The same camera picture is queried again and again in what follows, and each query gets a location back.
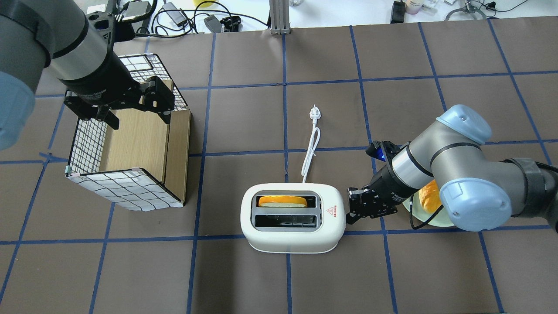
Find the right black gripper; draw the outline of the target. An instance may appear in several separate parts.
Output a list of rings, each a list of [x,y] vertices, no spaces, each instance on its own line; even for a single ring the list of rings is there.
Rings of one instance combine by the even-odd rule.
[[[365,200],[368,203],[374,199],[375,204],[365,205],[363,195],[369,190],[374,191],[376,197],[366,196]],[[345,215],[345,222],[354,225],[359,219],[374,219],[395,213],[396,206],[417,191],[417,188],[403,183],[390,165],[384,165],[364,188],[349,187],[347,189],[349,212]]]

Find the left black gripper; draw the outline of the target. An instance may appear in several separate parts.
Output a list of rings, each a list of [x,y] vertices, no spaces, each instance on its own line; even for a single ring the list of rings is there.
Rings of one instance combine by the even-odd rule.
[[[143,112],[156,113],[165,124],[170,124],[175,109],[174,82],[158,76],[136,82],[114,52],[108,52],[103,63],[83,78],[60,78],[71,91],[65,92],[64,105],[79,119],[106,123],[119,129],[119,119],[112,109],[129,109],[138,105]]]

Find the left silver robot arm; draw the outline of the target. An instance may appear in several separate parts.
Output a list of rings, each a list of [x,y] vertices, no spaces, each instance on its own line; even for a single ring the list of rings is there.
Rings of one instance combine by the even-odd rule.
[[[151,9],[126,17],[111,0],[106,11],[84,13],[73,0],[3,0],[0,4],[0,145],[12,147],[35,106],[47,69],[67,87],[64,104],[81,120],[119,128],[115,110],[156,113],[170,123],[173,91],[159,77],[134,80],[114,53],[116,42],[135,38],[134,23]]]

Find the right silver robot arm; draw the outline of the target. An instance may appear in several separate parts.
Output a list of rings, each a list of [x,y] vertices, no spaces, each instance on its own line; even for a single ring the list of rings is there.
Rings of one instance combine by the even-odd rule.
[[[346,223],[382,217],[431,181],[454,226],[492,230],[511,217],[542,217],[557,230],[557,169],[530,158],[494,162],[482,145],[492,131],[466,105],[454,105],[418,137],[398,146],[373,141],[367,155],[385,162],[362,188],[348,188]]]

